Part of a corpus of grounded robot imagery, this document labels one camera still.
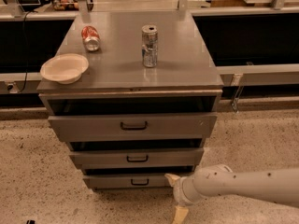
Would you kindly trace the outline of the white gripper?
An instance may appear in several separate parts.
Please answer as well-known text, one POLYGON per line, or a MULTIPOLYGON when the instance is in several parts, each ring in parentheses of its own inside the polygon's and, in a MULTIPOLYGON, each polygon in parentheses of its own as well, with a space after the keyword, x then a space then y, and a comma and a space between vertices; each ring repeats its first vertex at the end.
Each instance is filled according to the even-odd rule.
POLYGON ((187 206, 196 203, 195 197, 197 192, 194 189, 192 181, 187 176, 180 177, 174 174, 165 174, 164 176, 168 180, 169 185, 173 187, 174 198, 178 203, 175 207, 172 224, 183 224, 189 213, 187 206))

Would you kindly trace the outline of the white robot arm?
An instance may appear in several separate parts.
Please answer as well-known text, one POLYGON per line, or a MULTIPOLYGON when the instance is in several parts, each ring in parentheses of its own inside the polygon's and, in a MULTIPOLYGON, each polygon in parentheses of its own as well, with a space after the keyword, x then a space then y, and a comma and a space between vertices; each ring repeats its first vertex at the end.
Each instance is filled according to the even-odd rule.
POLYGON ((224 164, 197 167, 188 176, 164 175, 177 202, 172 224, 182 224, 189 206, 208 197, 238 195, 270 203, 297 207, 299 169, 236 173, 224 164))

